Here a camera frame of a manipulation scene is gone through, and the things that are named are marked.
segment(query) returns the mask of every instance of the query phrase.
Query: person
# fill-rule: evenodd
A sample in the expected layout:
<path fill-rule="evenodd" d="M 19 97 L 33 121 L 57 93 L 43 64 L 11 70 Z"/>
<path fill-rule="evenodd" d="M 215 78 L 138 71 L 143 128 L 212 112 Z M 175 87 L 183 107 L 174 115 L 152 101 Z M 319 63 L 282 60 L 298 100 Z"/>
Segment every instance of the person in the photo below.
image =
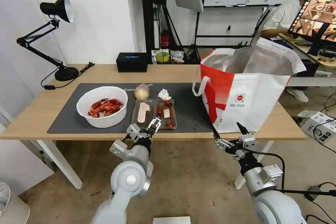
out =
<path fill-rule="evenodd" d="M 271 39 L 273 42 L 287 46 L 285 41 L 279 37 L 280 33 L 287 34 L 288 29 L 292 25 L 296 15 L 299 13 L 302 5 L 306 0 L 291 0 L 283 3 L 275 11 L 271 12 L 267 21 L 265 22 L 260 36 L 266 39 Z M 286 88 L 286 92 L 294 96 L 301 102 L 308 102 L 308 97 L 304 94 L 307 87 L 293 87 Z"/>

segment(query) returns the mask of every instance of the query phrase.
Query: white bowl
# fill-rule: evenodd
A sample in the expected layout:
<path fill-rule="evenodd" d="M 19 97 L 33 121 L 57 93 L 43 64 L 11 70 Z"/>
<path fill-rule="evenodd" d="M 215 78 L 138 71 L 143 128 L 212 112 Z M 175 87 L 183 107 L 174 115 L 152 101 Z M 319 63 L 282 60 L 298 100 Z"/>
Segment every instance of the white bowl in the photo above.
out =
<path fill-rule="evenodd" d="M 100 118 L 93 118 L 88 115 L 91 105 L 101 99 L 117 99 L 122 102 L 121 109 L 112 115 Z M 103 86 L 85 93 L 77 102 L 77 112 L 83 116 L 93 127 L 108 128 L 120 123 L 126 115 L 127 93 L 125 90 L 114 86 Z"/>

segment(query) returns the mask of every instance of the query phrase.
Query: wooden table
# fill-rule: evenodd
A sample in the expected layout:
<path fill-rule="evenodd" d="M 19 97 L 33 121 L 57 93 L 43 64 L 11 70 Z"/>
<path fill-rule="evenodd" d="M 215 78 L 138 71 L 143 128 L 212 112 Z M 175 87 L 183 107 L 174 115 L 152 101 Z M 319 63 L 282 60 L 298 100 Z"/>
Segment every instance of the wooden table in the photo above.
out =
<path fill-rule="evenodd" d="M 84 65 L 70 65 L 82 69 Z M 125 134 L 48 134 L 47 130 L 66 104 L 78 84 L 80 83 L 158 83 L 164 81 L 159 78 L 163 73 L 169 76 L 167 82 L 192 82 L 197 65 L 149 65 L 147 73 L 118 73 L 116 65 L 95 65 L 70 85 L 56 89 L 44 90 L 35 100 L 5 129 L 1 139 L 37 140 L 43 150 L 52 158 L 60 170 L 77 188 L 81 188 L 82 181 L 57 149 L 53 140 L 113 140 L 124 138 Z M 56 80 L 52 85 L 60 86 Z M 156 141 L 213 141 L 213 133 L 158 133 Z M 227 140 L 237 139 L 239 133 L 221 134 Z M 285 109 L 277 103 L 269 118 L 257 132 L 258 140 L 266 140 L 263 151 L 268 151 L 273 141 L 304 140 L 306 135 L 291 119 Z"/>

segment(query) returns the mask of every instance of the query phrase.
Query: red and white bag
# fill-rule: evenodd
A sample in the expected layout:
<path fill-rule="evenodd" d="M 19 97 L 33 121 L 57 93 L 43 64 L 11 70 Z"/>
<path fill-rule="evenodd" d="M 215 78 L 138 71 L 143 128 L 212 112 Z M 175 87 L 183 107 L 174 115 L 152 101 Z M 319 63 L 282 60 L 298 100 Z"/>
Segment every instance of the red and white bag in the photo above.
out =
<path fill-rule="evenodd" d="M 216 49 L 201 61 L 200 69 L 199 91 L 195 78 L 192 91 L 202 95 L 215 129 L 228 133 L 239 132 L 237 122 L 258 131 L 291 75 L 306 68 L 294 51 L 260 39 L 255 47 Z"/>

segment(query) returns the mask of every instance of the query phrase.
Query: lamp base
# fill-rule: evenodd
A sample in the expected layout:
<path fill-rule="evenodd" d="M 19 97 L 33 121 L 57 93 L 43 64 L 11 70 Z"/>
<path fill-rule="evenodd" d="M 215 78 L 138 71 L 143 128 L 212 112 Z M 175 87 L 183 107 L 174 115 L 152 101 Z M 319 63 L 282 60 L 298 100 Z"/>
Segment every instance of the lamp base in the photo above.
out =
<path fill-rule="evenodd" d="M 72 79 L 77 78 L 78 75 L 79 75 L 79 71 L 77 68 L 65 67 L 65 68 L 59 69 L 55 73 L 55 79 L 58 81 L 70 81 Z"/>

